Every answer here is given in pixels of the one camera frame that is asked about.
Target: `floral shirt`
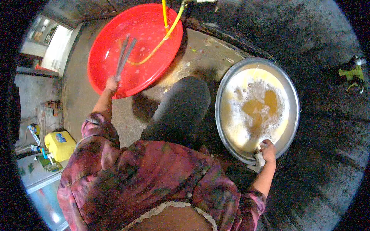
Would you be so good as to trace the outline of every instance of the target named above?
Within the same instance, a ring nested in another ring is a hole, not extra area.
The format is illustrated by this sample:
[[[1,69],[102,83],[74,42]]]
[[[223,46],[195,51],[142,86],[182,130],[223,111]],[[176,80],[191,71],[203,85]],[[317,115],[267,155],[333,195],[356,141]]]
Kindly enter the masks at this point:
[[[241,194],[206,147],[138,140],[120,149],[116,129],[99,113],[81,131],[57,193],[72,230],[120,230],[166,201],[200,208],[221,231],[256,229],[265,196]]]

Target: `boiling liquid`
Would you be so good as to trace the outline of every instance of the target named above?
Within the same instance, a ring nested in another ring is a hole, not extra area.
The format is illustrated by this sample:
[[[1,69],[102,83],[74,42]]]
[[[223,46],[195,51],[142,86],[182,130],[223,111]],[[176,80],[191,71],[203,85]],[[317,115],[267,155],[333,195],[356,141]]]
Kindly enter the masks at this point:
[[[259,143],[276,143],[287,125],[289,104],[282,84],[262,69],[234,76],[222,94],[221,125],[237,151],[255,152]]]

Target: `wet floor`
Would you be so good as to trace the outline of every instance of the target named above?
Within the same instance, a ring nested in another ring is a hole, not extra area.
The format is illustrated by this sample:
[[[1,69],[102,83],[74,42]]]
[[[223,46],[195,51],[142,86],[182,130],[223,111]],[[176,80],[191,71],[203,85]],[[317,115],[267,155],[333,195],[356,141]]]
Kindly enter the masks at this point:
[[[96,36],[108,21],[86,23],[66,67],[62,98],[64,127],[75,140],[81,139],[81,124],[99,98],[88,81],[87,59]],[[113,101],[112,123],[120,136],[121,147],[140,138],[164,93],[181,78],[192,75],[208,83],[212,100],[197,135],[216,157],[233,161],[219,138],[214,105],[225,72],[247,57],[252,56],[217,38],[186,29],[178,54],[160,80],[136,95]]]

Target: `metal tongs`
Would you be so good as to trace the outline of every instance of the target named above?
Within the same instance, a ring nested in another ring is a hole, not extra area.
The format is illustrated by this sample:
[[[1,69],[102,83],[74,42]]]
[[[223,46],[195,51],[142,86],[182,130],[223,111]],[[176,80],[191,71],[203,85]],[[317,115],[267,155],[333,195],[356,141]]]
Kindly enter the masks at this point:
[[[117,72],[116,72],[116,75],[115,75],[115,79],[116,81],[121,81],[121,72],[123,71],[123,67],[125,66],[126,62],[127,62],[127,59],[128,57],[130,56],[130,53],[132,52],[136,42],[137,42],[137,39],[134,38],[131,42],[130,45],[128,45],[128,40],[130,38],[130,35],[127,36],[126,40],[123,42],[122,44],[122,49],[121,49],[121,53],[120,53],[120,58],[118,59],[118,63],[117,63]]]

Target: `hand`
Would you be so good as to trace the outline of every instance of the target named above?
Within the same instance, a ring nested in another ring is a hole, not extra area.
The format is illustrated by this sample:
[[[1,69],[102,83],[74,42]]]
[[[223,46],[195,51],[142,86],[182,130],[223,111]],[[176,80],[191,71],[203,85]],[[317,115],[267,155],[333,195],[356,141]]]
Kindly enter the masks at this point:
[[[260,152],[266,162],[275,162],[276,161],[276,148],[271,140],[263,140],[262,143],[259,143],[261,146]]]
[[[109,91],[112,94],[116,93],[116,91],[118,89],[118,83],[119,83],[119,81],[117,81],[114,76],[110,76],[107,79],[107,83],[105,85],[105,90]]]

